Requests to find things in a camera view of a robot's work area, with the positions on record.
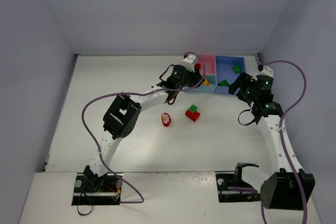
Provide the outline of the green square lego brick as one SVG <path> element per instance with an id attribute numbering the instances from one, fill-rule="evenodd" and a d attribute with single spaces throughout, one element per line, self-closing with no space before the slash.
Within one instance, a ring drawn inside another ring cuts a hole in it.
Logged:
<path id="1" fill-rule="evenodd" d="M 230 83 L 227 80 L 222 80 L 217 84 L 219 87 L 229 87 Z"/>

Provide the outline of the green rounded stack lego brick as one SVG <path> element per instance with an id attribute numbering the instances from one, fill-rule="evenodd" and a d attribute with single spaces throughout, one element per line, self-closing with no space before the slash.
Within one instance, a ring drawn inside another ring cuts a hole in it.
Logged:
<path id="1" fill-rule="evenodd" d="M 241 68 L 240 68 L 239 65 L 233 65 L 233 71 L 234 71 L 234 73 L 236 73 L 236 74 L 242 72 L 242 70 L 241 70 Z"/>

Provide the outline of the flower lego stack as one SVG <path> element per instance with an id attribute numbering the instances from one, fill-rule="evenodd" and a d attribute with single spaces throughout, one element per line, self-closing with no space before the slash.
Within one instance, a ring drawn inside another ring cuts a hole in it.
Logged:
<path id="1" fill-rule="evenodd" d="M 161 114 L 161 121 L 164 127 L 169 127 L 172 123 L 172 119 L 168 113 Z"/>

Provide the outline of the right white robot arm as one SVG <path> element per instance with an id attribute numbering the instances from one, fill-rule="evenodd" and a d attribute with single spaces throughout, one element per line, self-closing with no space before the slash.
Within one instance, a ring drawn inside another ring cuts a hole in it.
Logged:
<path id="1" fill-rule="evenodd" d="M 271 159 L 270 174 L 256 164 L 238 163 L 235 182 L 247 183 L 257 190 L 266 209 L 302 211 L 314 189 L 315 179 L 295 157 L 281 118 L 281 105 L 273 101 L 273 80 L 273 75 L 265 71 L 254 77 L 242 72 L 228 88 L 230 94 L 249 105 L 248 111 L 262 132 Z"/>

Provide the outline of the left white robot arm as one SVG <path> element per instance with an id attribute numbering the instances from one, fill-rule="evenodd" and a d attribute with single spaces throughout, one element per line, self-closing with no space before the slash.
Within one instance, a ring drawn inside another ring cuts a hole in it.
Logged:
<path id="1" fill-rule="evenodd" d="M 121 92 L 110 94 L 115 97 L 103 116 L 103 131 L 108 134 L 100 142 L 96 141 L 98 153 L 85 167 L 84 175 L 97 182 L 108 172 L 119 144 L 134 130 L 140 113 L 156 105 L 172 105 L 180 92 L 198 88 L 204 81 L 205 73 L 199 68 L 188 69 L 183 65 L 171 65 L 172 73 L 167 79 L 152 86 L 145 93 Z"/>

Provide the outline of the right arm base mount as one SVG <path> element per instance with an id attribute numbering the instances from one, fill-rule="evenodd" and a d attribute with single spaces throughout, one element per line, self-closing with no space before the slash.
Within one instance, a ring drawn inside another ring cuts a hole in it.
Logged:
<path id="1" fill-rule="evenodd" d="M 219 203 L 244 203 L 260 201 L 260 194 L 246 182 L 235 180 L 233 171 L 216 172 Z"/>

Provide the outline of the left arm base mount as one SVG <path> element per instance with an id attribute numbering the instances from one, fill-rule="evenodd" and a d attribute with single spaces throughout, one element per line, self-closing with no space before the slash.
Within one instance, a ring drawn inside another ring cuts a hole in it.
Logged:
<path id="1" fill-rule="evenodd" d="M 77 174 L 72 196 L 72 206 L 113 206 L 119 205 L 123 182 L 114 175 L 104 175 L 93 186 L 84 174 Z"/>

